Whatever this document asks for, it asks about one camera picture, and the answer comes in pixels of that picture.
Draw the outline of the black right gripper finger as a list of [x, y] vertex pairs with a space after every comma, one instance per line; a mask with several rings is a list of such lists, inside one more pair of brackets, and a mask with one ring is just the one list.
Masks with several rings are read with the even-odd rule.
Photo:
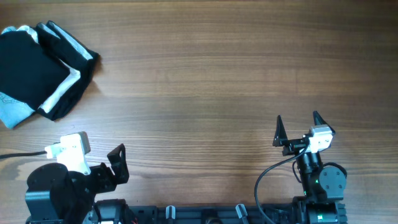
[[321, 117], [318, 111], [313, 111], [313, 120], [315, 126], [327, 125], [331, 129], [332, 134], [336, 133], [336, 131]]
[[285, 132], [284, 124], [282, 122], [281, 115], [277, 116], [276, 130], [274, 135], [274, 140], [272, 145], [274, 147], [282, 147], [287, 146], [289, 144], [289, 140], [287, 134]]

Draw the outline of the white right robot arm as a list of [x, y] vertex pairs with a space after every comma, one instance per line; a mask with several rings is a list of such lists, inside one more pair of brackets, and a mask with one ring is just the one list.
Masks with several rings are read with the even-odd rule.
[[303, 188], [303, 197], [294, 197], [281, 223], [347, 223], [344, 198], [348, 173], [339, 164], [322, 162], [320, 153], [331, 147], [335, 130], [313, 112], [314, 125], [300, 139], [287, 137], [281, 116], [277, 117], [275, 147], [282, 147], [283, 156], [294, 159]]

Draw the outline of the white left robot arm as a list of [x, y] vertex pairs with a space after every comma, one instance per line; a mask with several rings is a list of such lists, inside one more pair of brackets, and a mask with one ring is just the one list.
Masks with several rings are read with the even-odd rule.
[[37, 168], [27, 179], [27, 223], [137, 223], [124, 199], [95, 202], [98, 194], [112, 192], [129, 180], [123, 144], [107, 155], [111, 166], [90, 167], [91, 174], [69, 171], [61, 163]]

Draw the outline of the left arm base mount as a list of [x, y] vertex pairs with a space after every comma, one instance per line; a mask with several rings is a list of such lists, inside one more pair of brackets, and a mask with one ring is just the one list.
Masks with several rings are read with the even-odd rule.
[[101, 200], [94, 204], [90, 220], [93, 223], [128, 224], [134, 218], [124, 199]]

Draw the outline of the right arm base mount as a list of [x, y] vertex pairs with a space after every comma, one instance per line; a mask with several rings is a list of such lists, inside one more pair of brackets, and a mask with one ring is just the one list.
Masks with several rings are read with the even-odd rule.
[[345, 204], [310, 203], [305, 197], [294, 197], [293, 202], [294, 223], [299, 224], [347, 224]]

